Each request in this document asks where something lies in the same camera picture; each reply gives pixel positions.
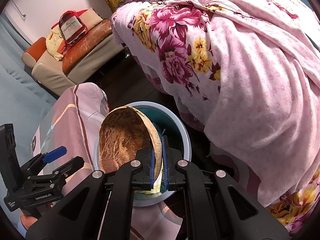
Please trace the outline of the left hand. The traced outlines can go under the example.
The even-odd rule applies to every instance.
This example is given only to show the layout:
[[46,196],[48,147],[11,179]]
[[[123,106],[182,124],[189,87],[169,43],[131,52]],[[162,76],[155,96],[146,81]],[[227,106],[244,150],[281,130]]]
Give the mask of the left hand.
[[37,222],[37,218],[33,216],[26,216],[23,212],[20,214],[20,221],[23,227],[28,230],[33,224]]

